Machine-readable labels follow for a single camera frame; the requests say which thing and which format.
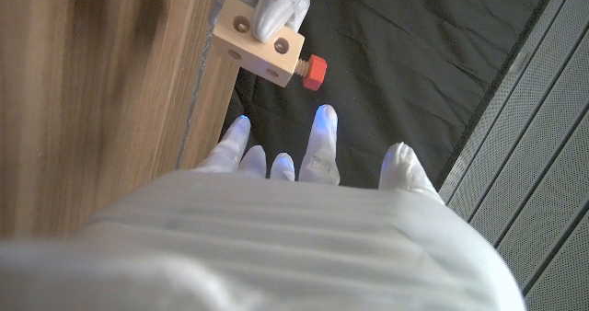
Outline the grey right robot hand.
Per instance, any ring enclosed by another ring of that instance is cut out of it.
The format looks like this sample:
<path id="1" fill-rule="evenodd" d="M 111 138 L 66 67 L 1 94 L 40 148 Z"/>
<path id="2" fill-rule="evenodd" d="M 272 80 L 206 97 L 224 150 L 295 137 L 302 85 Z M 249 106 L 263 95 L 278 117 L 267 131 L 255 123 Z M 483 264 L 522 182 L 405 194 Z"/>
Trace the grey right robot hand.
<path id="1" fill-rule="evenodd" d="M 302 166 L 267 164 L 237 118 L 64 239 L 1 246 L 5 310 L 522 310 L 495 248 L 450 210 L 413 149 L 376 189 L 340 185 L 338 117 L 318 108 Z"/>

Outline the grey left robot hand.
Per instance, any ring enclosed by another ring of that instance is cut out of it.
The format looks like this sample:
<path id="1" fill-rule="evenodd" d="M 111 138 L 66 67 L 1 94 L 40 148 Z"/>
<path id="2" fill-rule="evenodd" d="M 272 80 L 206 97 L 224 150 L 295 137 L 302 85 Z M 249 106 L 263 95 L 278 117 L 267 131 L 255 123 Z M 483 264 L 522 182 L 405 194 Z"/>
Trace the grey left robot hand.
<path id="1" fill-rule="evenodd" d="M 298 31 L 306 17 L 311 0 L 240 0 L 254 8 L 251 21 L 253 36 L 266 42 L 276 32 L 286 26 Z M 216 23 L 217 16 L 225 0 L 213 0 L 209 16 L 210 24 Z"/>

